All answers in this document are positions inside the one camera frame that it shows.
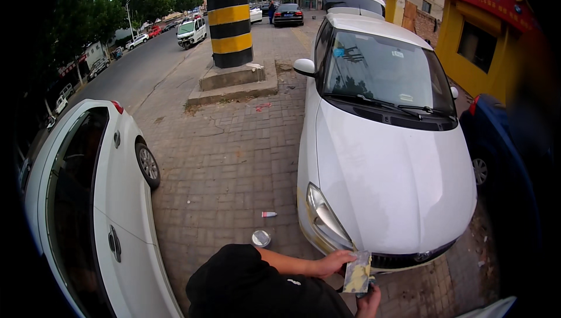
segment side mirror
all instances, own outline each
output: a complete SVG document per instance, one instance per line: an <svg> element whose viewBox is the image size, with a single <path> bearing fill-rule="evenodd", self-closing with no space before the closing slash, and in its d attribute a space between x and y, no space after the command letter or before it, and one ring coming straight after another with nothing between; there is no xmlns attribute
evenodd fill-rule
<svg viewBox="0 0 561 318"><path fill-rule="evenodd" d="M455 99L458 98L458 89L456 87L450 87L450 91L452 92L452 97Z"/></svg>
<svg viewBox="0 0 561 318"><path fill-rule="evenodd" d="M292 68L301 75L315 77L314 62L310 59L298 59L294 61Z"/></svg>

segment brick wall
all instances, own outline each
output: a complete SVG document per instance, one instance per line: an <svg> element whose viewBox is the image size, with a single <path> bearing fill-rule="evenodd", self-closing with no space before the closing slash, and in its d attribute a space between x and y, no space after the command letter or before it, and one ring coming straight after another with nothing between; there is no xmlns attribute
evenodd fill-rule
<svg viewBox="0 0 561 318"><path fill-rule="evenodd" d="M437 21L437 31L434 31L434 21L436 19L428 13L417 9L417 18L415 20L415 33L423 39L430 40L433 48L437 46L438 33L440 32L441 21Z"/></svg>

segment paved sidewalk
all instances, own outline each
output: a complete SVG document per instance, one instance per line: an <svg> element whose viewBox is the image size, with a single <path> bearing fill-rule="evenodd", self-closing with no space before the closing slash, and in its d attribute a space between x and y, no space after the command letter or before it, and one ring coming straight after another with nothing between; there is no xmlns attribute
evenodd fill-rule
<svg viewBox="0 0 561 318"><path fill-rule="evenodd" d="M154 218L165 268L185 314L190 275L221 246L249 243L255 229L271 232L273 251L321 258L302 235L296 215L306 79L291 65L309 57L322 20L322 12L306 12L304 27L274 28L265 22L252 27L255 58L277 64L277 95L185 111L183 105L211 59L207 40L134 115L162 171L161 187L152 199ZM256 109L268 103L270 107ZM278 216L264 219L262 211ZM468 230L434 263L379 276L378 318L451 317L484 304L478 260ZM334 285L337 280L331 279ZM344 298L355 311L352 295Z"/></svg>

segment hand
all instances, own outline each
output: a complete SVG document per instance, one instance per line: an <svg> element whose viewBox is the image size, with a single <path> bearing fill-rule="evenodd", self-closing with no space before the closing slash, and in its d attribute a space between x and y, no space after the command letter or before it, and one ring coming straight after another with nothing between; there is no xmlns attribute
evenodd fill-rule
<svg viewBox="0 0 561 318"><path fill-rule="evenodd" d="M366 296L356 299L356 318L374 318L376 316L382 299L382 292L377 285L370 283L370 287L372 291Z"/></svg>
<svg viewBox="0 0 561 318"><path fill-rule="evenodd" d="M349 253L351 253L351 251L337 250L320 260L313 261L312 265L314 268L311 271L312 276L324 279L333 273L339 272L343 264L356 260L356 257L349 255Z"/></svg>

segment windshield wiper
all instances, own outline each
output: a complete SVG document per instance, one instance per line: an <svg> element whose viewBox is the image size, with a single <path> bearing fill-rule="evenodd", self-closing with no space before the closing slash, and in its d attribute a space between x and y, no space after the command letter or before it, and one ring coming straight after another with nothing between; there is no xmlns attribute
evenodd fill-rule
<svg viewBox="0 0 561 318"><path fill-rule="evenodd" d="M446 111L439 110L439 109L433 109L433 108L430 108L428 106L398 105L397 107L404 108L404 109L423 110L424 112L433 113L433 114L437 114L438 116L441 116L441 117L446 117L446 118L450 118L452 120L456 120L452 115L446 113Z"/></svg>
<svg viewBox="0 0 561 318"><path fill-rule="evenodd" d="M399 110L402 112L405 112L406 114L410 114L411 116L414 116L416 118L419 118L419 120L423 119L423 117L417 113L414 113L413 111L409 111L409 110L405 110L403 108L400 108L399 106L396 106L396 104L394 103L390 103L389 101L384 101L384 100L379 100L377 98L369 98L369 97L365 97L362 94L357 94L357 95L346 95L346 94L333 94L333 93L324 93L324 95L326 96L333 96L333 97L344 97L346 99L356 99L356 98L360 98L363 101L368 101L369 103L374 103L377 104L378 106L381 106L383 108L386 109L390 109L390 110Z"/></svg>

